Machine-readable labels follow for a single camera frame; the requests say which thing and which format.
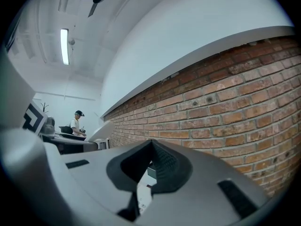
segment white ceiling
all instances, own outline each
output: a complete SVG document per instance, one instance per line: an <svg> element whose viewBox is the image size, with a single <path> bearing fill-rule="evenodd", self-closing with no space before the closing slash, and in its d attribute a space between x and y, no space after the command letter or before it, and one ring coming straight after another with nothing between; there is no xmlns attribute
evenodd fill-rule
<svg viewBox="0 0 301 226"><path fill-rule="evenodd" d="M68 28L69 41L75 41L69 45L71 71L101 82L125 37L161 1L104 0L88 17L92 0L30 0L9 57L13 62L43 63L66 70L60 29Z"/></svg>

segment red brick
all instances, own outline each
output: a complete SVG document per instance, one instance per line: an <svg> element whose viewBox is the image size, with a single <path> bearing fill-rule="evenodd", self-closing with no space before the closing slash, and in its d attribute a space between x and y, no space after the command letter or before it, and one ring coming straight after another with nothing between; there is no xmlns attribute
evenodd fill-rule
<svg viewBox="0 0 301 226"><path fill-rule="evenodd" d="M177 111L177 106L176 105L171 105L169 107L163 108L163 114L174 113L176 111Z"/></svg>
<svg viewBox="0 0 301 226"><path fill-rule="evenodd" d="M245 136L237 136L237 137L228 137L226 138L225 145L226 146L232 146L232 145L240 145L245 143Z"/></svg>
<svg viewBox="0 0 301 226"><path fill-rule="evenodd" d="M293 115L293 123L297 123L301 120L301 111L299 111L297 114Z"/></svg>
<svg viewBox="0 0 301 226"><path fill-rule="evenodd" d="M271 55L263 55L260 57L260 61L263 65L268 65L273 63L275 60L273 59L273 57Z"/></svg>
<svg viewBox="0 0 301 226"><path fill-rule="evenodd" d="M261 66L261 62L259 59L253 59L253 60L249 60L246 61L244 63L238 64L238 65L234 65L232 67L229 68L229 71L231 74L238 74L247 70L251 70L254 69L256 67Z"/></svg>
<svg viewBox="0 0 301 226"><path fill-rule="evenodd" d="M241 166L241 167L236 167L236 170L240 171L241 173L245 173L245 172L250 172L252 171L252 165L248 165L248 166Z"/></svg>
<svg viewBox="0 0 301 226"><path fill-rule="evenodd" d="M194 99L194 98L200 97L202 95L203 95L203 93L202 93L201 88L197 88L197 89L186 92L184 94L184 100Z"/></svg>
<svg viewBox="0 0 301 226"><path fill-rule="evenodd" d="M245 122L237 123L235 125L224 126L221 128L214 128L213 135L215 137L224 137L224 136L230 136L230 135L254 130L255 128L256 126L254 121L245 121Z"/></svg>
<svg viewBox="0 0 301 226"><path fill-rule="evenodd" d="M244 158L243 157L223 158L223 160L231 166L237 166L237 165L241 165L241 164L244 163Z"/></svg>
<svg viewBox="0 0 301 226"><path fill-rule="evenodd" d="M246 118L253 118L265 114L267 112L273 111L277 108L275 101L269 101L261 105L255 105L251 108L245 110Z"/></svg>
<svg viewBox="0 0 301 226"><path fill-rule="evenodd" d="M236 89L227 89L218 93L220 101L229 100L237 96Z"/></svg>
<svg viewBox="0 0 301 226"><path fill-rule="evenodd" d="M242 121L244 119L244 116L241 112L231 113L227 115L222 116L222 120L224 124L231 124L234 122Z"/></svg>
<svg viewBox="0 0 301 226"><path fill-rule="evenodd" d="M235 111L237 110L237 106L235 102L224 102L217 105L212 105L209 107L211 114L221 114L225 112Z"/></svg>
<svg viewBox="0 0 301 226"><path fill-rule="evenodd" d="M301 54L301 48L291 48L288 50L291 56L296 56Z"/></svg>
<svg viewBox="0 0 301 226"><path fill-rule="evenodd" d="M283 153L292 148L292 140L287 140L286 142L279 145L279 153Z"/></svg>
<svg viewBox="0 0 301 226"><path fill-rule="evenodd" d="M139 136L148 136L148 131L145 131L145 130L135 130L134 134L135 135L139 135Z"/></svg>
<svg viewBox="0 0 301 226"><path fill-rule="evenodd" d="M271 73L276 73L278 71L281 71L283 69L284 69L284 67L283 67L282 63L277 61L277 62L272 63L271 65L266 65L264 67L261 67L259 69L259 72L262 76L266 76Z"/></svg>
<svg viewBox="0 0 301 226"><path fill-rule="evenodd" d="M273 85L279 84L283 81L281 73L272 74L270 78L273 82Z"/></svg>
<svg viewBox="0 0 301 226"><path fill-rule="evenodd" d="M215 95L202 96L190 101L185 101L178 105L179 111L192 109L200 106L210 105L216 103Z"/></svg>
<svg viewBox="0 0 301 226"><path fill-rule="evenodd" d="M164 130L164 125L157 124L157 125L144 125L145 130Z"/></svg>
<svg viewBox="0 0 301 226"><path fill-rule="evenodd" d="M155 95L171 90L177 87L178 85L179 85L179 81L166 81L159 87L159 89L155 90Z"/></svg>
<svg viewBox="0 0 301 226"><path fill-rule="evenodd" d="M249 97L242 97L242 98L239 98L236 101L236 106L237 106L238 109L244 108L244 107L249 106L249 105L250 105Z"/></svg>
<svg viewBox="0 0 301 226"><path fill-rule="evenodd" d="M284 161L276 166L276 170L277 171L283 170L287 166L288 166L288 161Z"/></svg>
<svg viewBox="0 0 301 226"><path fill-rule="evenodd" d="M186 119L186 112L177 112L174 114L167 114L158 117L158 122L167 122L167 121L179 121Z"/></svg>
<svg viewBox="0 0 301 226"><path fill-rule="evenodd" d="M220 125L220 119L218 116L180 122L182 129L190 128L202 128Z"/></svg>
<svg viewBox="0 0 301 226"><path fill-rule="evenodd" d="M211 66L213 67L213 69L215 71L218 71L220 69L226 68L226 67L228 67L230 65L233 65L233 64L234 63L233 63L232 59L227 58L227 59L224 59L222 61L216 62L216 63L212 64Z"/></svg>
<svg viewBox="0 0 301 226"><path fill-rule="evenodd" d="M252 58L255 58L255 57L270 54L273 52L274 52L274 50L272 48L260 48L260 49L251 50L248 53Z"/></svg>
<svg viewBox="0 0 301 226"><path fill-rule="evenodd" d="M179 87L174 88L174 94L175 95L182 94L184 92L187 92L187 91L192 90L192 89L199 88L199 87L204 86L204 85L209 84L209 83L210 83L210 80L207 77L198 78L194 81L190 81L186 84L183 84Z"/></svg>
<svg viewBox="0 0 301 226"><path fill-rule="evenodd" d="M296 56L291 58L292 65L301 64L301 56Z"/></svg>
<svg viewBox="0 0 301 226"><path fill-rule="evenodd" d="M275 51L281 51L281 50L282 50L282 48L281 48L281 46L280 46L279 44L273 46L273 49L274 49Z"/></svg>
<svg viewBox="0 0 301 226"><path fill-rule="evenodd" d="M300 81L299 81L298 77L294 77L294 78L290 79L290 82L291 82L293 88L297 88L300 86Z"/></svg>
<svg viewBox="0 0 301 226"><path fill-rule="evenodd" d="M289 67L292 67L292 65L293 65L289 58L281 60L281 63L283 64L284 68L286 68L286 69Z"/></svg>
<svg viewBox="0 0 301 226"><path fill-rule="evenodd" d="M247 140L247 142L258 141L258 140L270 137L270 136L272 136L274 134L277 134L279 132L280 132L279 126L278 125L272 125L271 127L268 127L266 129L261 129L259 131L247 134L246 140Z"/></svg>
<svg viewBox="0 0 301 226"><path fill-rule="evenodd" d="M159 101L156 103L156 106L157 106L157 108L161 108L161 107L172 105L172 104L179 103L182 101L183 101L183 96L178 95L178 96L166 99L166 100Z"/></svg>
<svg viewBox="0 0 301 226"><path fill-rule="evenodd" d="M283 70L282 75L283 78L287 80L298 75L298 71L296 70L296 68L290 68L290 69Z"/></svg>
<svg viewBox="0 0 301 226"><path fill-rule="evenodd" d="M189 148L218 148L223 146L222 139L184 141L184 147Z"/></svg>
<svg viewBox="0 0 301 226"><path fill-rule="evenodd" d="M233 56L234 61L237 63L247 60L249 58L250 58L250 56L247 53Z"/></svg>
<svg viewBox="0 0 301 226"><path fill-rule="evenodd" d="M260 151L259 153L246 156L246 163L252 163L255 161L260 161L278 154L278 148L271 148L267 151Z"/></svg>
<svg viewBox="0 0 301 226"><path fill-rule="evenodd" d="M164 138L189 138L189 132L188 131L174 131L174 132L167 132L167 131L161 131L160 137Z"/></svg>
<svg viewBox="0 0 301 226"><path fill-rule="evenodd" d="M146 107L143 107L143 108L134 110L134 115L135 115L135 114L140 114L140 113L143 113L143 112L146 112Z"/></svg>
<svg viewBox="0 0 301 226"><path fill-rule="evenodd" d="M195 72L189 72L189 73L181 74L178 79L180 81L180 84L185 84L189 81L196 79L197 77L198 76Z"/></svg>
<svg viewBox="0 0 301 226"><path fill-rule="evenodd" d="M256 70L251 70L243 73L243 76L246 81L252 81L260 77L259 73Z"/></svg>
<svg viewBox="0 0 301 226"><path fill-rule="evenodd" d="M224 79L222 81L207 85L203 88L204 94L210 94L222 89L226 89L232 86L236 86L243 83L243 80L241 79L240 76L233 76L227 79Z"/></svg>
<svg viewBox="0 0 301 226"><path fill-rule="evenodd" d="M277 145L298 133L298 127L294 126L274 137L274 144Z"/></svg>
<svg viewBox="0 0 301 226"><path fill-rule="evenodd" d="M163 140L163 141L167 141L169 143L173 143L173 144L176 144L176 145L182 145L182 141L181 140L172 140L172 139L160 139L160 140Z"/></svg>
<svg viewBox="0 0 301 226"><path fill-rule="evenodd" d="M257 126L264 127L272 123L272 115L266 115L257 119Z"/></svg>
<svg viewBox="0 0 301 226"><path fill-rule="evenodd" d="M178 130L179 129L179 123L178 122L172 122L165 124L165 130Z"/></svg>
<svg viewBox="0 0 301 226"><path fill-rule="evenodd" d="M261 170L271 165L271 160L265 160L254 165L254 170Z"/></svg>
<svg viewBox="0 0 301 226"><path fill-rule="evenodd" d="M273 146L273 138L269 138L269 139L259 142L257 144L257 150L258 151L264 150L271 146Z"/></svg>
<svg viewBox="0 0 301 226"><path fill-rule="evenodd" d="M296 137L293 138L292 144L293 145L298 145L301 142L301 134L298 134Z"/></svg>
<svg viewBox="0 0 301 226"><path fill-rule="evenodd" d="M259 81L254 81L246 85L242 85L238 88L238 91L241 95L246 95L253 93L255 91L267 88L272 85L270 78L265 78Z"/></svg>
<svg viewBox="0 0 301 226"><path fill-rule="evenodd" d="M191 131L192 138L209 138L210 137L210 130L192 130Z"/></svg>
<svg viewBox="0 0 301 226"><path fill-rule="evenodd" d="M293 120L291 117L285 119L280 123L280 129L285 130L293 125Z"/></svg>
<svg viewBox="0 0 301 226"><path fill-rule="evenodd" d="M171 89L171 90L168 90L168 91L165 91L164 93L160 94L160 101L162 100L165 100L167 98L170 98L170 97L173 97L175 94L174 94L174 91Z"/></svg>
<svg viewBox="0 0 301 226"><path fill-rule="evenodd" d="M149 131L149 137L158 137L159 132L158 131Z"/></svg>
<svg viewBox="0 0 301 226"><path fill-rule="evenodd" d="M210 74L212 72L214 72L212 66L206 66L206 67L204 66L204 67L200 68L199 70L197 70L198 76L200 76L200 77Z"/></svg>
<svg viewBox="0 0 301 226"><path fill-rule="evenodd" d="M290 114L293 114L297 111L296 104L291 103L290 105L281 108L277 112L273 113L273 121L281 120Z"/></svg>
<svg viewBox="0 0 301 226"><path fill-rule="evenodd" d="M151 92L151 93L149 93L149 94L147 94L146 96L145 96L145 99L149 99L149 98L152 98L152 97L154 97L155 96L155 93L154 92Z"/></svg>
<svg viewBox="0 0 301 226"><path fill-rule="evenodd" d="M282 97L278 98L278 104L280 107L292 102L295 100L294 93L285 94Z"/></svg>
<svg viewBox="0 0 301 226"><path fill-rule="evenodd" d="M209 115L207 108L198 108L188 111L188 118L204 117Z"/></svg>
<svg viewBox="0 0 301 226"><path fill-rule="evenodd" d="M232 156L241 156L252 152L255 152L255 146L246 145L246 146L239 146L233 149L231 148L231 149L214 150L214 155L217 157L232 157Z"/></svg>
<svg viewBox="0 0 301 226"><path fill-rule="evenodd" d="M259 91L251 95L253 103L259 103L269 99L268 92L266 90Z"/></svg>
<svg viewBox="0 0 301 226"><path fill-rule="evenodd" d="M137 114L137 119L141 119L141 118L143 118L143 113Z"/></svg>
<svg viewBox="0 0 301 226"><path fill-rule="evenodd" d="M288 51L281 51L272 55L274 60L282 60L285 58L289 58L291 55Z"/></svg>
<svg viewBox="0 0 301 226"><path fill-rule="evenodd" d="M292 90L292 85L291 83L288 81L288 82L284 82L282 84L278 84L278 85L275 85L271 88L268 88L268 92L269 92L269 96L271 98L273 97L276 97L276 96L279 96L289 90Z"/></svg>
<svg viewBox="0 0 301 226"><path fill-rule="evenodd" d="M209 75L209 78L212 82L219 81L221 79L227 78L229 76L229 73L227 70L220 70L215 73L212 73Z"/></svg>
<svg viewBox="0 0 301 226"><path fill-rule="evenodd" d="M147 124L147 119L135 120L135 124L136 124L136 125L139 125L139 124Z"/></svg>

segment person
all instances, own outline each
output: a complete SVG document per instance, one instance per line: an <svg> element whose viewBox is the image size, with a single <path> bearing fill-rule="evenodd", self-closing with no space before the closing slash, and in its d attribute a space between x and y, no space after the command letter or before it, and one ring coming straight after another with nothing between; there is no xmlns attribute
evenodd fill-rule
<svg viewBox="0 0 301 226"><path fill-rule="evenodd" d="M76 135L76 136L82 135L82 136L86 137L87 135L79 130L79 119L81 116L85 116L83 114L83 112L76 111L74 114L74 118L70 122L70 127L72 128L74 135Z"/></svg>

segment fluorescent light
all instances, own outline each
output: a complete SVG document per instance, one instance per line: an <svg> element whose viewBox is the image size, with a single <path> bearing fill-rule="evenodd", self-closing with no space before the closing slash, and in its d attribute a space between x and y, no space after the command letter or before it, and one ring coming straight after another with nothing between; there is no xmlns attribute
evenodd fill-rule
<svg viewBox="0 0 301 226"><path fill-rule="evenodd" d="M69 65L68 57L68 29L61 29L61 50L64 65Z"/></svg>

